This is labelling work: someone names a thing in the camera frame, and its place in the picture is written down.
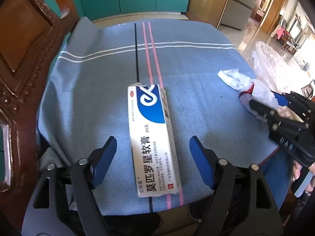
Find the white and blue box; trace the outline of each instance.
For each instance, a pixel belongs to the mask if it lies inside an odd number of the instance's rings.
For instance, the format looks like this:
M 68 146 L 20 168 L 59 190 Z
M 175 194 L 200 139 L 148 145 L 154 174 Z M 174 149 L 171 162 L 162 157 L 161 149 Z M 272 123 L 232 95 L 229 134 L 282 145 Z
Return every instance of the white and blue box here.
M 181 189 L 165 90 L 128 87 L 129 132 L 139 197 L 177 194 Z

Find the blue logo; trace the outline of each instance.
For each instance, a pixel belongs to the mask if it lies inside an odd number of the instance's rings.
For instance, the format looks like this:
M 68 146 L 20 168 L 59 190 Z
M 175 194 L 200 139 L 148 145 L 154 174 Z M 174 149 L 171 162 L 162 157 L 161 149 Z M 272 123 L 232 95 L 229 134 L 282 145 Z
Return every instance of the blue logo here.
M 136 87 L 136 91 L 138 109 L 142 116 L 152 122 L 165 123 L 158 86 Z

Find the person's hand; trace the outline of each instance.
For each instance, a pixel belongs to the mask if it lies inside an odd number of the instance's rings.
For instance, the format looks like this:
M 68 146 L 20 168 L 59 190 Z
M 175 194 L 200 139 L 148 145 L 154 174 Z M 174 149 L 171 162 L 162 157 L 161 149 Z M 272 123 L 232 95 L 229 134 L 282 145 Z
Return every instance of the person's hand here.
M 295 181 L 296 179 L 298 179 L 300 177 L 302 165 L 300 163 L 298 163 L 296 160 L 293 162 L 294 162 L 294 165 L 293 165 L 292 180 Z M 312 166 L 310 166 L 308 169 L 315 176 L 315 163 L 313 163 Z M 308 192 L 312 192 L 314 187 L 315 187 L 315 177 L 314 176 L 313 176 L 311 182 L 305 188 L 305 190 Z

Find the white swirl logo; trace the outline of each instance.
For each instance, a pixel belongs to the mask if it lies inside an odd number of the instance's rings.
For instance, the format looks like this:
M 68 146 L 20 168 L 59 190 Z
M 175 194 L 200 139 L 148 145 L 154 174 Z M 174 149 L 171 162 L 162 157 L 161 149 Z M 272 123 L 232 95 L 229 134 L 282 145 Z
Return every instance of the white swirl logo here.
M 139 87 L 144 93 L 148 94 L 149 97 L 146 94 L 142 94 L 140 97 L 140 102 L 144 106 L 153 106 L 156 104 L 158 98 L 155 94 L 153 94 L 151 91 L 154 89 L 154 85 L 151 85 L 148 89 L 145 89 L 144 87 Z

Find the pink cloth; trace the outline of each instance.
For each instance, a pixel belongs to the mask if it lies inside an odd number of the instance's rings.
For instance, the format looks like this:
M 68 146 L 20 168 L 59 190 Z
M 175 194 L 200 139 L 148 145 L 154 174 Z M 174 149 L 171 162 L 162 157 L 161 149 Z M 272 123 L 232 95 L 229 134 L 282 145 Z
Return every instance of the pink cloth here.
M 283 27 L 280 27 L 280 28 L 278 29 L 278 31 L 276 32 L 276 34 L 278 34 L 278 37 L 277 37 L 278 40 L 281 38 L 281 36 L 282 36 L 282 34 L 283 34 L 283 31 L 284 31 L 284 28 L 283 28 Z

